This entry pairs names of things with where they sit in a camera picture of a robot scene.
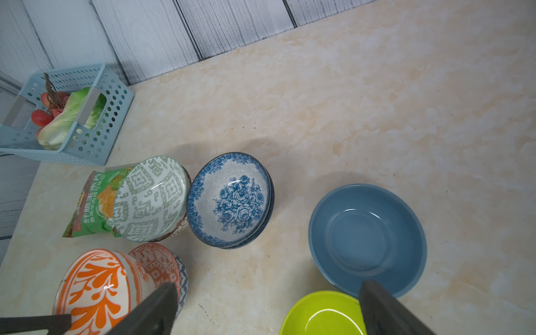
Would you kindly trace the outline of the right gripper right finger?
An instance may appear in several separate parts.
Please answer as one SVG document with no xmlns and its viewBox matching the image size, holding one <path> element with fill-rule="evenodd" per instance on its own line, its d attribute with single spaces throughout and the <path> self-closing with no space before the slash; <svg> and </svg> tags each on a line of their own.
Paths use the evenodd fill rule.
<svg viewBox="0 0 536 335">
<path fill-rule="evenodd" d="M 435 334 L 374 280 L 362 283 L 358 300 L 367 334 Z"/>
</svg>

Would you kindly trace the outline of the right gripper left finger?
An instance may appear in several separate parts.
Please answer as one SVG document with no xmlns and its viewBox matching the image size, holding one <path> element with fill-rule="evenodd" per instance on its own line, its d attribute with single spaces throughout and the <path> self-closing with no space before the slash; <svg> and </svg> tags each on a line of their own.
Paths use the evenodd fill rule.
<svg viewBox="0 0 536 335">
<path fill-rule="evenodd" d="M 164 283 L 107 334 L 170 334 L 177 307 L 175 284 Z"/>
</svg>

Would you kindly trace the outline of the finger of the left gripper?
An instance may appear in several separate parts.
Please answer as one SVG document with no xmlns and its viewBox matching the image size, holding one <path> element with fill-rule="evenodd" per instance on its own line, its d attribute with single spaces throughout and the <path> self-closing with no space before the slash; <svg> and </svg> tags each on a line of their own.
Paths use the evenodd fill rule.
<svg viewBox="0 0 536 335">
<path fill-rule="evenodd" d="M 71 328 L 71 314 L 1 318 L 1 334 L 47 330 L 48 335 L 62 335 Z"/>
</svg>

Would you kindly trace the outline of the red diamond pattern bowl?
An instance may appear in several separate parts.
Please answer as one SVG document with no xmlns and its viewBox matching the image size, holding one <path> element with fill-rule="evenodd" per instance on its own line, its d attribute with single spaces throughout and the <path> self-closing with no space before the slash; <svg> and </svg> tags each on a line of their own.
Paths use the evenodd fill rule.
<svg viewBox="0 0 536 335">
<path fill-rule="evenodd" d="M 186 266 L 179 256 L 168 248 L 157 243 L 146 243 L 131 250 L 128 255 L 135 258 L 152 277 L 155 288 L 164 283 L 174 283 L 177 289 L 178 318 L 188 294 L 188 274 Z"/>
</svg>

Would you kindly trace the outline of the lime green bowl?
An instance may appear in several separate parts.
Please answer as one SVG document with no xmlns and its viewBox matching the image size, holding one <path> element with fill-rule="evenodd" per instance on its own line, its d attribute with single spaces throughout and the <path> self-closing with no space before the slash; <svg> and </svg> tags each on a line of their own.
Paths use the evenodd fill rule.
<svg viewBox="0 0 536 335">
<path fill-rule="evenodd" d="M 311 293 L 288 312 L 280 335 L 367 333 L 359 301 L 335 291 Z"/>
</svg>

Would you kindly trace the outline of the orange floral bowl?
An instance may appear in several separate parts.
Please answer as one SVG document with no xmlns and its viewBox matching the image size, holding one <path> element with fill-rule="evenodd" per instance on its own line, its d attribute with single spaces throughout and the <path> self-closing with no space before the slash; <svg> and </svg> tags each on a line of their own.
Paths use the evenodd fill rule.
<svg viewBox="0 0 536 335">
<path fill-rule="evenodd" d="M 93 249 L 65 273 L 53 314 L 71 316 L 67 334 L 107 334 L 155 290 L 154 280 L 134 257 Z"/>
</svg>

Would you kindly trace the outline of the plain blue shallow bowl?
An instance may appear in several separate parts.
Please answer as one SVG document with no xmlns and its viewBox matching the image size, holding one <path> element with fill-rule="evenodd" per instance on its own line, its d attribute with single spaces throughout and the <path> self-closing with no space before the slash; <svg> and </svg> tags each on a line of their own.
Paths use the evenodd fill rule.
<svg viewBox="0 0 536 335">
<path fill-rule="evenodd" d="M 322 275 L 353 297 L 367 280 L 402 297 L 427 262 L 418 217 L 393 192 L 372 184 L 350 184 L 324 196 L 311 215 L 308 244 Z"/>
</svg>

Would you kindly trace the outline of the brown lattice pattern bowl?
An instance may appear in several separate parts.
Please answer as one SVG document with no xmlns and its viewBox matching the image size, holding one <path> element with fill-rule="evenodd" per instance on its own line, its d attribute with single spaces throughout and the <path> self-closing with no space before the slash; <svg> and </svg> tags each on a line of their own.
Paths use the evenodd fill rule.
<svg viewBox="0 0 536 335">
<path fill-rule="evenodd" d="M 182 166 L 182 170 L 184 171 L 184 175 L 185 175 L 184 178 L 185 178 L 185 181 L 186 181 L 186 191 L 184 192 L 184 195 L 182 196 L 182 199 L 181 199 L 180 219 L 175 224 L 175 226 L 171 227 L 166 232 L 166 234 L 164 234 L 163 236 L 158 237 L 158 238 L 156 238 L 154 240 L 151 240 L 151 242 L 159 242 L 159 241 L 163 241 L 163 240 L 165 240 L 165 239 L 167 239 L 169 237 L 177 236 L 178 234 L 180 234 L 188 226 L 187 200 L 188 200 L 189 191 L 191 190 L 192 179 L 191 179 L 191 176 L 188 173 L 187 169 L 185 169 L 185 167 Z"/>
</svg>

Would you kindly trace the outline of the green geometric pattern bowl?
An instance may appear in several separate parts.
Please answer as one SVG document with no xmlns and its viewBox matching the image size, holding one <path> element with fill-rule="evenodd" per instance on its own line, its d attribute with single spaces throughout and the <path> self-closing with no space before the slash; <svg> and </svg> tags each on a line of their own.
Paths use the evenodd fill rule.
<svg viewBox="0 0 536 335">
<path fill-rule="evenodd" d="M 119 188 L 110 225 L 133 242 L 163 236 L 180 219 L 184 177 L 182 165 L 168 156 L 139 163 Z"/>
</svg>

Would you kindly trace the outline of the blue floral bowl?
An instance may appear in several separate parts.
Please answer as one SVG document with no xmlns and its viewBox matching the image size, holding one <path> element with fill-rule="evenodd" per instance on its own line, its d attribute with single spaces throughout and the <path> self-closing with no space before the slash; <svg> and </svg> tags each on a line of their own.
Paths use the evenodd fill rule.
<svg viewBox="0 0 536 335">
<path fill-rule="evenodd" d="M 262 223 L 271 193 L 267 169 L 241 152 L 217 156 L 195 177 L 187 200 L 193 234 L 216 248 L 231 247 Z"/>
<path fill-rule="evenodd" d="M 247 237 L 244 241 L 241 241 L 240 243 L 234 245 L 234 246 L 231 246 L 231 247 L 225 247 L 224 249 L 225 250 L 232 250 L 232 249 L 237 249 L 237 248 L 241 248 L 241 247 L 245 247 L 246 245 L 250 244 L 251 242 L 253 242 L 255 239 L 257 239 L 260 234 L 263 232 L 263 230 L 267 227 L 271 217 L 272 217 L 272 213 L 273 213 L 273 210 L 274 210 L 274 205 L 275 205 L 275 188 L 274 188 L 274 183 L 272 181 L 272 177 L 269 173 L 267 173 L 268 175 L 268 179 L 269 179 L 269 182 L 270 182 L 270 187 L 271 187 L 271 193 L 270 193 L 270 199 L 269 199 L 269 208 L 268 208 L 268 211 L 262 221 L 262 223 L 255 229 L 255 231 L 253 232 L 253 234 L 249 237 Z"/>
</svg>

